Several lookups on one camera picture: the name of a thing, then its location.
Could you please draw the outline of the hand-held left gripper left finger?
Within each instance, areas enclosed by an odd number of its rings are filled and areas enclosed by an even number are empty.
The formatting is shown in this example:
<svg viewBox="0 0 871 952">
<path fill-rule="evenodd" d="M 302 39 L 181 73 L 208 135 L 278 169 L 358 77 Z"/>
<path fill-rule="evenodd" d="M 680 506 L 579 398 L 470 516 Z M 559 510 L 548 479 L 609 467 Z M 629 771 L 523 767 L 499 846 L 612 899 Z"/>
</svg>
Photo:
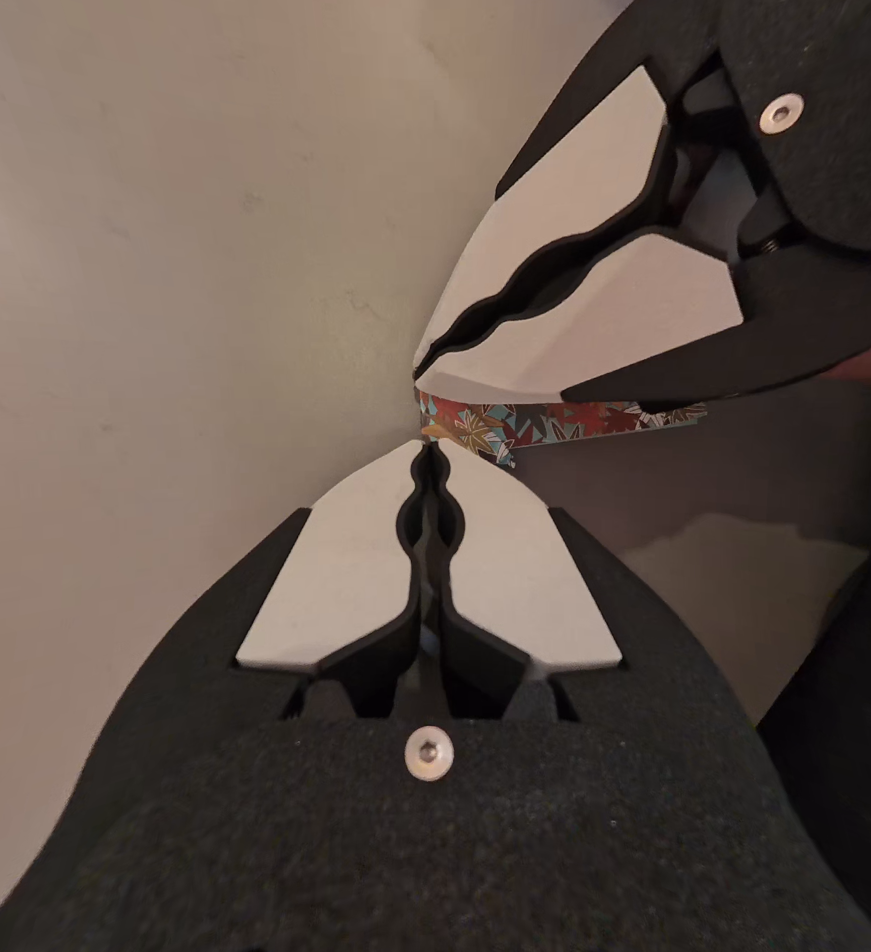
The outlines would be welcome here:
<svg viewBox="0 0 871 952">
<path fill-rule="evenodd" d="M 309 509 L 241 644 L 243 668 L 316 674 L 369 636 L 410 636 L 429 446 L 412 439 Z"/>
</svg>

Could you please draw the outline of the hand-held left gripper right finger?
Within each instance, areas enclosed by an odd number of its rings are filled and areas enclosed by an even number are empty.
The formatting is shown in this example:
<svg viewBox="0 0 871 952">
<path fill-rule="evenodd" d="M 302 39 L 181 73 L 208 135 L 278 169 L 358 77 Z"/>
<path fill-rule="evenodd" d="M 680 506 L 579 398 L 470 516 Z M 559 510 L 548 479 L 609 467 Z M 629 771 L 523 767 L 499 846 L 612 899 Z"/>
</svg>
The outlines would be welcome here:
<svg viewBox="0 0 871 952">
<path fill-rule="evenodd" d="M 451 621 L 538 674 L 618 666 L 620 647 L 549 507 L 448 439 L 433 461 Z"/>
</svg>

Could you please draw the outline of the leaf-patterned origami paper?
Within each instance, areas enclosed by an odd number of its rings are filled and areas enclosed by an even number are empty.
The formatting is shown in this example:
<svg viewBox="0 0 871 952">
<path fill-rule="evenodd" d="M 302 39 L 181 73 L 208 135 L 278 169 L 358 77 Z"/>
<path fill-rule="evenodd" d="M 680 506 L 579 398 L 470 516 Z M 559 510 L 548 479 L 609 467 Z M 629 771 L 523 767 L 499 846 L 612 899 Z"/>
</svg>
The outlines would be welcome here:
<svg viewBox="0 0 871 952">
<path fill-rule="evenodd" d="M 645 411 L 636 402 L 466 404 L 415 389 L 421 433 L 451 441 L 501 468 L 513 469 L 514 452 L 530 447 L 690 425 L 707 415 L 703 403 L 672 411 Z"/>
</svg>

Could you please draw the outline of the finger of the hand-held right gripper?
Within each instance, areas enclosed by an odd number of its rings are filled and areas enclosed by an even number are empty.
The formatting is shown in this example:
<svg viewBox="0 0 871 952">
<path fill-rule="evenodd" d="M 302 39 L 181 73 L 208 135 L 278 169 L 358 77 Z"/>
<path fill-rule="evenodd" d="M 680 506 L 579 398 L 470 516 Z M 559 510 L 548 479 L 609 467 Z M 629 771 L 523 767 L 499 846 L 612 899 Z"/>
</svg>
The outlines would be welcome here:
<svg viewBox="0 0 871 952">
<path fill-rule="evenodd" d="M 534 252 L 459 309 L 416 371 L 456 402 L 556 402 L 574 386 L 743 321 L 726 254 L 641 229 L 598 253 L 579 236 Z"/>
<path fill-rule="evenodd" d="M 638 65 L 496 197 L 436 304 L 414 371 L 570 295 L 600 253 L 656 220 L 677 165 L 667 104 Z"/>
</svg>

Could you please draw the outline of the person's dark clothing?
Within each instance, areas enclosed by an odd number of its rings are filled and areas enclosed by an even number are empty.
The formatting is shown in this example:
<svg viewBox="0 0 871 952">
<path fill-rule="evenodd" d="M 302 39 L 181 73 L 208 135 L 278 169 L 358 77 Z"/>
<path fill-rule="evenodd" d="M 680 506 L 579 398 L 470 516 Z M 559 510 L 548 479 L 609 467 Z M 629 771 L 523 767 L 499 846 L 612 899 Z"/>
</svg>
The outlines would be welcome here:
<svg viewBox="0 0 871 952">
<path fill-rule="evenodd" d="M 871 555 L 758 733 L 803 826 L 871 920 Z"/>
</svg>

